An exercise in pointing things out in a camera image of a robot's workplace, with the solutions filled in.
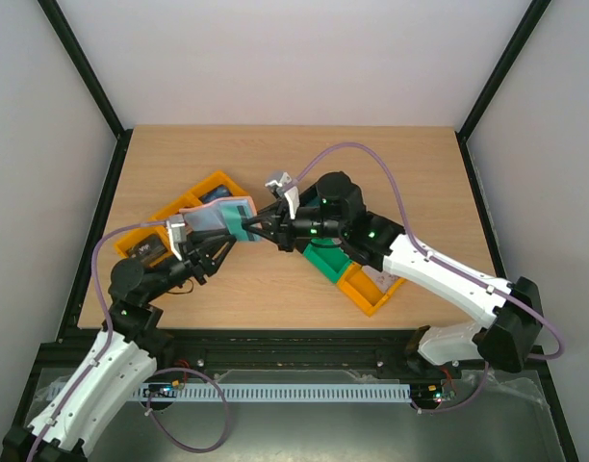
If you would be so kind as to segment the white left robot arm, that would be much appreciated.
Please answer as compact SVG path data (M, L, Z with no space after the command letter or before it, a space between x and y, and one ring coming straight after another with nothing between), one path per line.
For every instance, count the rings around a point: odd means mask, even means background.
M192 232L176 244L178 256L152 268L125 258L111 271L105 319L87 355L64 387L26 426L3 440L4 461L85 461L102 433L140 385L173 373L173 344L160 329L154 299L194 279L206 283L236 242L227 230Z

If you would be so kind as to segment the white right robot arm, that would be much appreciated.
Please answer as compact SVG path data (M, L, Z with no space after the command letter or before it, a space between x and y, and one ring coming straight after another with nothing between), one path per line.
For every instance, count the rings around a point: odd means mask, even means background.
M286 179L270 181L276 200L243 221L243 229L283 251L302 241L337 239L350 260L413 282L452 303L470 321L415 331L405 356L419 377L454 361L482 359L495 369L520 372L542 329L538 288L521 277L505 279L471 269L409 237L404 227L369 211L358 185L343 172L313 186L316 206L299 202Z

